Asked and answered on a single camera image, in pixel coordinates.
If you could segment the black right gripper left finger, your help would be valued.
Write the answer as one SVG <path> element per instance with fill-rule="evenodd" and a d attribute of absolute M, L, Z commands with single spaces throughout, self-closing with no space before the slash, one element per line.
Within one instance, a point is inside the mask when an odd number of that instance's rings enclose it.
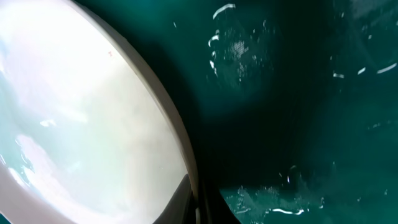
<path fill-rule="evenodd" d="M 188 174 L 154 224 L 196 224 L 196 204 Z"/>

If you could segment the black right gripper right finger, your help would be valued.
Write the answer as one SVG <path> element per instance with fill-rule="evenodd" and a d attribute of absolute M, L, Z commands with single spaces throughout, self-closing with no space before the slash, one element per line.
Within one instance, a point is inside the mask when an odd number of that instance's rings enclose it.
<path fill-rule="evenodd" d="M 200 212 L 205 224 L 240 224 L 212 182 L 200 184 Z"/>

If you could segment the pink plate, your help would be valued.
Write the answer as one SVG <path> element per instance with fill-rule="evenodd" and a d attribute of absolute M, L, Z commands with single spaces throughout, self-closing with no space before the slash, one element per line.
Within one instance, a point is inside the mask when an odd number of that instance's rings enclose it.
<path fill-rule="evenodd" d="M 132 45 L 74 1 L 1 2 L 1 215 L 154 223 L 197 168 L 182 119 Z"/>

